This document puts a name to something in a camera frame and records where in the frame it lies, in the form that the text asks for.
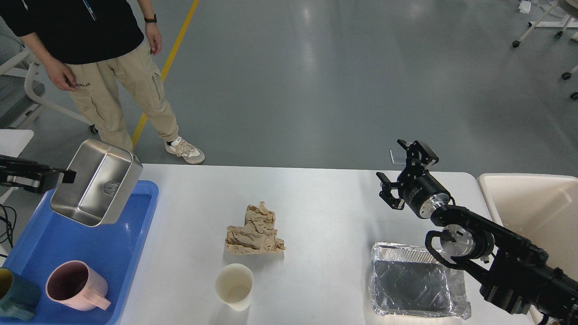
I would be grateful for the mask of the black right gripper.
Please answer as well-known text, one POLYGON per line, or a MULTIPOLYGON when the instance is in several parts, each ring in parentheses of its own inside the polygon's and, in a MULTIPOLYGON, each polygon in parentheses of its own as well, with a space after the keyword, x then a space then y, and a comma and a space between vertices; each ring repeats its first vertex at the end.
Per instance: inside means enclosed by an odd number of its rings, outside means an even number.
POLYGON ((419 140, 408 142, 397 139, 406 152, 406 167, 417 165, 423 169, 409 169, 400 173, 396 182, 390 181, 383 172, 377 172, 381 190, 379 197, 392 209, 403 210, 405 204, 421 219, 431 218, 433 212, 450 201, 450 192, 428 171, 439 162, 437 154, 419 140), (394 197, 397 189, 400 197, 394 197))

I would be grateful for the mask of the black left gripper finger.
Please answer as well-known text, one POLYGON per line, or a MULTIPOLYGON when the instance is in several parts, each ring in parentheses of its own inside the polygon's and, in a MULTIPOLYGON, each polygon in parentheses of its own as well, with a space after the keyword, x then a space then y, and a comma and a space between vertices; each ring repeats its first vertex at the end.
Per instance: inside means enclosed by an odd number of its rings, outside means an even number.
POLYGON ((0 155, 1 170, 8 172, 43 172, 52 167, 39 164, 37 161, 25 160, 18 157, 0 155))
POLYGON ((43 194, 59 183, 74 183, 76 171, 70 169, 46 169, 40 171, 1 171, 1 185, 17 187, 30 193, 43 194))

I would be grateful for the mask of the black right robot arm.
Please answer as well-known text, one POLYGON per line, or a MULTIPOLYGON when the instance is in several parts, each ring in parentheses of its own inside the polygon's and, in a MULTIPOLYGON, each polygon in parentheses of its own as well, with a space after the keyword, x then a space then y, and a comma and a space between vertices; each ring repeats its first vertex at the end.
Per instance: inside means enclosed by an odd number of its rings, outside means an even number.
POLYGON ((425 247, 445 267, 465 271, 479 284, 484 300, 510 314, 536 308, 541 325, 578 322, 578 284, 561 268, 547 265, 547 251, 464 206, 456 205, 430 172, 439 157, 425 143, 398 139, 406 154, 396 181, 382 173, 379 197, 392 209, 411 208, 438 227, 428 231, 425 247))

